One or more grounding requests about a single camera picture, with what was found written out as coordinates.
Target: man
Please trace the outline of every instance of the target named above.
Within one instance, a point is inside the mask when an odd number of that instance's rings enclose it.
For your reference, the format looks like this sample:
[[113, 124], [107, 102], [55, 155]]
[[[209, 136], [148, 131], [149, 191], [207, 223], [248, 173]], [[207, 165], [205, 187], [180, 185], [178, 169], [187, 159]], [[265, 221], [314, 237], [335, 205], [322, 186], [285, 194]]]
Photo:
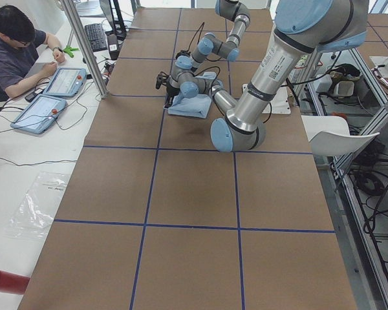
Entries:
[[57, 63], [51, 62], [38, 73], [25, 77], [39, 57], [36, 48], [41, 44], [52, 49], [58, 63], [65, 61], [56, 36], [36, 30], [30, 19], [15, 6], [0, 8], [0, 101], [22, 95], [55, 73]]

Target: hand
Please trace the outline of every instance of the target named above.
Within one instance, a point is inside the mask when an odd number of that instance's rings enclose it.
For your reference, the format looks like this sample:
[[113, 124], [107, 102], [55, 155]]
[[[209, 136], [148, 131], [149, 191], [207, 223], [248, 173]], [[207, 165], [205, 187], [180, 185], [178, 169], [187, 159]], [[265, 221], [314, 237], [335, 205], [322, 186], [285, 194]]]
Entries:
[[61, 52], [58, 49], [53, 50], [52, 54], [53, 54], [54, 60], [56, 60], [58, 63], [62, 63], [62, 62], [64, 62], [66, 60], [65, 59], [65, 53]]
[[58, 68], [58, 64], [52, 61], [51, 63], [45, 63], [43, 67], [41, 68], [41, 73], [43, 74], [43, 77], [47, 78], [49, 76], [52, 76], [53, 73], [55, 73], [56, 69]]

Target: clear plastic bag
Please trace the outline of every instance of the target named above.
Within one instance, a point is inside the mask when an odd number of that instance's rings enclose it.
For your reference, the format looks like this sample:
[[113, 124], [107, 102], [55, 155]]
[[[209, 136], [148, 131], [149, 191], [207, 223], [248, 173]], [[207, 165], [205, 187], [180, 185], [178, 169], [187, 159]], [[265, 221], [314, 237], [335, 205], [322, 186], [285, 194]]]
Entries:
[[6, 235], [45, 240], [70, 174], [40, 172], [5, 228]]

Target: keyboard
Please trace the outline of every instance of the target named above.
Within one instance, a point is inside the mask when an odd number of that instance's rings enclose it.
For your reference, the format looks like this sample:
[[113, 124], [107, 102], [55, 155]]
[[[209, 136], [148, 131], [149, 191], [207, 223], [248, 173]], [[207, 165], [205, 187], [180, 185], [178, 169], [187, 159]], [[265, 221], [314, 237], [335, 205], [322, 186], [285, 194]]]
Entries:
[[89, 24], [85, 25], [85, 33], [91, 44], [93, 52], [99, 50], [107, 50], [106, 34], [103, 31], [102, 24]]

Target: white desk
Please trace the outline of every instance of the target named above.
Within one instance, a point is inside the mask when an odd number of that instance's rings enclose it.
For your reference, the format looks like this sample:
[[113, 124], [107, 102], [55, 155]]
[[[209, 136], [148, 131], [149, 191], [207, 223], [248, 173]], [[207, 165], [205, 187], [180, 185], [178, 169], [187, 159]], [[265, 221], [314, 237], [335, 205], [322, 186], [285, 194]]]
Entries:
[[[97, 23], [102, 19], [84, 19], [83, 23]], [[66, 22], [56, 34], [63, 47], [67, 44], [70, 34], [70, 25]], [[71, 43], [72, 47], [78, 47], [76, 38]], [[95, 53], [97, 62], [109, 57], [107, 51]], [[74, 52], [74, 58], [66, 55], [63, 67], [86, 68], [81, 52]], [[51, 62], [52, 55], [46, 49], [37, 62]], [[76, 97], [68, 100], [71, 104]], [[11, 130], [0, 133], [0, 157], [12, 160], [16, 163], [35, 163], [41, 161], [76, 160], [80, 154], [83, 140], [88, 133], [92, 120], [99, 105], [99, 95], [96, 87], [92, 85], [79, 99], [82, 105], [87, 107], [83, 119], [69, 130], [61, 130], [53, 124], [42, 135], [30, 135], [20, 131]], [[21, 98], [11, 101], [8, 106], [25, 107], [27, 102]], [[58, 123], [62, 128], [71, 126], [78, 121], [85, 109], [73, 103], [66, 111], [61, 113]], [[1, 116], [14, 120], [20, 110], [5, 109]], [[10, 129], [7, 120], [0, 117], [0, 131]], [[25, 193], [33, 184], [36, 176], [41, 171], [71, 174], [75, 163], [52, 163], [38, 166], [16, 167], [0, 160], [0, 269], [11, 273], [30, 276], [38, 260], [43, 242], [28, 241], [7, 237], [5, 226], [11, 219], [15, 210], [22, 202]], [[15, 310], [21, 301], [21, 296], [0, 293], [0, 310]]]

